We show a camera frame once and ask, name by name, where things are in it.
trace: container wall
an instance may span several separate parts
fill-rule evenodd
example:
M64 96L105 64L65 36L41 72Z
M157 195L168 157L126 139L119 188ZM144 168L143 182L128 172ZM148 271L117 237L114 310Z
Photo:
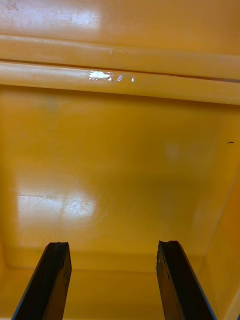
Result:
M182 244L214 312L227 314L238 278L226 298L214 272L221 228L235 220L221 217L239 165L237 106L2 86L0 119L1 317L44 247L68 241L67 319L159 319L159 239ZM226 277L236 274L233 240Z

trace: yellow molded container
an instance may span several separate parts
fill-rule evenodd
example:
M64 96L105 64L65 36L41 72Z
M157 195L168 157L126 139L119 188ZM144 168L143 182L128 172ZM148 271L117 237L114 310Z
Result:
M57 241L65 319L164 319L159 240L182 244L217 318L237 319L239 7L0 2L0 319Z

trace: yellow plastic surface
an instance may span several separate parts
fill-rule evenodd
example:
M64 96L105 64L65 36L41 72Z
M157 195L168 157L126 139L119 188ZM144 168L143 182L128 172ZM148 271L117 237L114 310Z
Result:
M237 319L238 8L0 2L0 319L57 241L65 319L164 319L159 240L182 244L217 319Z

